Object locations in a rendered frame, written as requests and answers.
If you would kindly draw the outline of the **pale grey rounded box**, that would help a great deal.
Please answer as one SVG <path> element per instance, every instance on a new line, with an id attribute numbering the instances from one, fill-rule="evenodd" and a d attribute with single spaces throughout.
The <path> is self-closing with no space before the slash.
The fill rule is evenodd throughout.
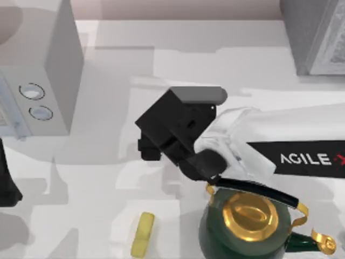
<path id="1" fill-rule="evenodd" d="M 221 105 L 228 97 L 220 86 L 173 86 L 170 90 L 187 104 Z"/>

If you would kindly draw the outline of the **flat yellow square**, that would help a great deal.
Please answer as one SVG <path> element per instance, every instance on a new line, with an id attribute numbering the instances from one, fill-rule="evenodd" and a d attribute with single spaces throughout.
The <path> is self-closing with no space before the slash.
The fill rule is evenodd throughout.
<path id="1" fill-rule="evenodd" d="M 155 215 L 153 213 L 143 212 L 141 214 L 130 250 L 130 255 L 133 258 L 143 259 L 145 257 L 153 231 L 154 221 Z"/>

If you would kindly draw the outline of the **green and gold teapot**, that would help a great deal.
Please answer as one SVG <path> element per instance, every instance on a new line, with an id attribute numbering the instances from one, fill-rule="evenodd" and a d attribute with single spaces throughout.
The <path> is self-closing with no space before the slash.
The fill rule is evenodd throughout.
<path id="1" fill-rule="evenodd" d="M 314 230 L 299 234 L 309 210 L 294 196 L 256 182 L 217 177 L 199 225 L 205 259 L 283 259 L 286 253 L 332 255 L 336 241 Z"/>

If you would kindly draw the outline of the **round microwave knob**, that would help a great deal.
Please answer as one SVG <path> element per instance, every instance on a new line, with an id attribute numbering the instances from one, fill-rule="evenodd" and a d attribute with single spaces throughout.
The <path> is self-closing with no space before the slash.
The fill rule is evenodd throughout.
<path id="1" fill-rule="evenodd" d="M 34 83 L 19 86 L 20 94 L 29 100 L 40 100 L 45 97 L 45 90 Z"/>
<path id="2" fill-rule="evenodd" d="M 46 106 L 37 106 L 29 108 L 29 114 L 33 118 L 41 121 L 47 121 L 53 118 L 52 110 Z"/>

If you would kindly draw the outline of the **pale microwave oven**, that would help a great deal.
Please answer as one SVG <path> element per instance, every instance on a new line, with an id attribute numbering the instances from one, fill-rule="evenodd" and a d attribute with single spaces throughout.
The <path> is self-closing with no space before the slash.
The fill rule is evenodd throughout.
<path id="1" fill-rule="evenodd" d="M 84 65 L 71 0 L 0 0 L 0 136 L 63 136 L 71 130 Z M 29 100 L 34 83 L 45 97 Z M 46 106 L 41 121 L 29 108 Z"/>

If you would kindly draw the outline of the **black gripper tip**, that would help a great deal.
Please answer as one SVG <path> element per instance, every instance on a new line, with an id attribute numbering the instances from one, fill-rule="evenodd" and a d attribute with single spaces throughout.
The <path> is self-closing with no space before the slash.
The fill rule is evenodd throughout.
<path id="1" fill-rule="evenodd" d="M 3 141 L 0 138 L 0 208 L 14 207 L 22 198 L 22 193 L 11 177 Z"/>

